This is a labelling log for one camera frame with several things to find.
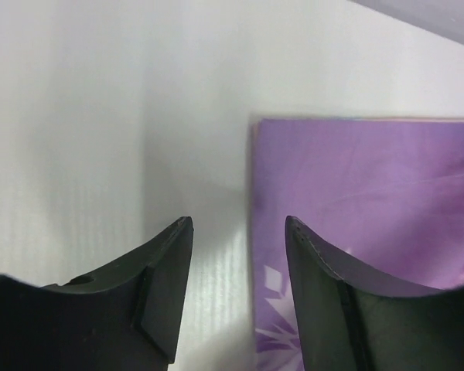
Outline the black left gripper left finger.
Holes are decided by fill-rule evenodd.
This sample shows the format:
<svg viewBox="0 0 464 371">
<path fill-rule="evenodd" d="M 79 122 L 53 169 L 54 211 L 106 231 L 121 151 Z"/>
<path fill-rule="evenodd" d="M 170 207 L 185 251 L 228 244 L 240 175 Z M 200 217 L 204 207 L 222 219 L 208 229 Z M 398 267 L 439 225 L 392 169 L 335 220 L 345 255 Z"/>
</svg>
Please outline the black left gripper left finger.
<svg viewBox="0 0 464 371">
<path fill-rule="evenodd" d="M 0 370 L 165 370 L 176 359 L 193 221 L 67 284 L 0 274 Z"/>
</svg>

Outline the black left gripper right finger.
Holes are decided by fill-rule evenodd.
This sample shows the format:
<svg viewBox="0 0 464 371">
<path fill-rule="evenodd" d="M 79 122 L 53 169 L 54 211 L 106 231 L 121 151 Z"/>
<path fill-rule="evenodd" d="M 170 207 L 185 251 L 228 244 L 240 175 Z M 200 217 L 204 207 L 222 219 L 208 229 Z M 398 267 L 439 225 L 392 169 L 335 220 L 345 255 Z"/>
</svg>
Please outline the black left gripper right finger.
<svg viewBox="0 0 464 371">
<path fill-rule="evenodd" d="M 293 216 L 285 248 L 307 370 L 464 370 L 464 285 L 379 271 Z"/>
</svg>

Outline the purple printed cloth placemat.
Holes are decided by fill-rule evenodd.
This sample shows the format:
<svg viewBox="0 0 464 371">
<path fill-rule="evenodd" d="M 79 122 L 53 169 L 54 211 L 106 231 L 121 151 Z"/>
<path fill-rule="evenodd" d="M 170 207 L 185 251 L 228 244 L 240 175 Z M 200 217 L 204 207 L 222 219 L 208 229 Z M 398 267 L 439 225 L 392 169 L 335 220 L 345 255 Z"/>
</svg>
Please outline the purple printed cloth placemat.
<svg viewBox="0 0 464 371">
<path fill-rule="evenodd" d="M 464 120 L 264 119 L 252 160 L 257 369 L 303 369 L 288 216 L 394 276 L 464 285 Z"/>
</svg>

